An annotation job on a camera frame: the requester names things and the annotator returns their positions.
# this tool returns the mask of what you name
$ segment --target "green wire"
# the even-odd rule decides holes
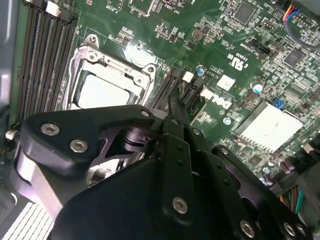
[[[296,213],[296,214],[300,211],[301,203],[302,203],[303,198],[304,198],[304,193],[303,193],[302,190],[300,189],[300,190],[299,190],[299,195],[298,195],[298,200],[297,200],[296,206],[295,206],[295,213]]]

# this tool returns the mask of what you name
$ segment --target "bolt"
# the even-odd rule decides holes
[[[186,214],[188,212],[188,204],[179,196],[173,198],[172,205],[173,208],[180,214]]]
[[[296,235],[295,230],[292,228],[292,226],[289,223],[285,222],[283,226],[284,226],[284,229],[288,232],[288,234],[290,234],[292,237]]]
[[[264,167],[262,169],[262,171],[265,173],[265,174],[269,174],[270,173],[270,169],[268,167]]]
[[[231,124],[231,118],[230,117],[225,117],[222,122],[225,124],[225,125],[230,125]]]
[[[201,135],[201,132],[196,128],[193,129],[193,132],[195,133],[195,135]]]
[[[70,142],[70,149],[75,153],[84,153],[88,150],[88,145],[79,139],[73,140]]]
[[[148,112],[146,112],[146,111],[141,111],[141,114],[143,115],[143,116],[145,116],[145,117],[149,117],[150,116],[150,114],[148,113]]]
[[[92,42],[93,44],[97,41],[95,36],[90,36],[89,37],[90,42]]]
[[[299,232],[303,235],[303,236],[307,236],[307,233],[305,232],[304,228],[300,225],[300,224],[297,224],[296,225],[296,228],[299,230]]]
[[[41,132],[48,136],[54,136],[60,133],[60,128],[53,123],[45,123],[41,126]]]
[[[227,149],[225,148],[221,148],[221,152],[224,154],[224,155],[227,155],[229,152]]]
[[[245,235],[247,235],[249,238],[253,239],[255,237],[255,230],[249,222],[247,222],[246,220],[242,220],[240,222],[240,227]]]
[[[175,120],[174,118],[172,118],[171,121],[172,121],[175,125],[179,125],[179,122],[178,122],[177,120]]]

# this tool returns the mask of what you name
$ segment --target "motherboard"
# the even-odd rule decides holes
[[[290,157],[320,133],[320,54],[292,39],[283,24],[287,13],[294,34],[317,46],[319,20],[292,5],[22,0],[11,132],[37,112],[151,106],[180,69],[186,83],[203,82],[188,116],[210,146],[228,147],[262,181],[290,173]]]

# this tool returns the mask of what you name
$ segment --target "black metal arm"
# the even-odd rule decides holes
[[[212,150],[172,96],[164,120],[140,105],[41,113],[22,127],[12,182],[55,218],[51,239],[312,239],[226,147]],[[144,159],[87,188],[90,166]]]

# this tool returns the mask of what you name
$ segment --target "green circuit board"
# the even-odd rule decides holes
[[[153,96],[172,67],[195,72],[203,65],[204,82],[214,96],[192,104],[190,121],[211,146],[227,146],[258,176],[277,173],[279,163],[320,130],[320,55],[288,37],[284,11],[271,0],[53,2],[78,18],[75,47],[94,33],[101,50],[139,67],[155,64]],[[318,20],[306,9],[293,17],[291,27],[302,40],[319,43]],[[253,39],[269,52],[251,47]],[[221,87],[221,78],[234,82]],[[252,83],[263,86],[261,93],[253,94]],[[261,101],[274,98],[303,127],[271,154],[249,142],[237,143],[236,129]]]

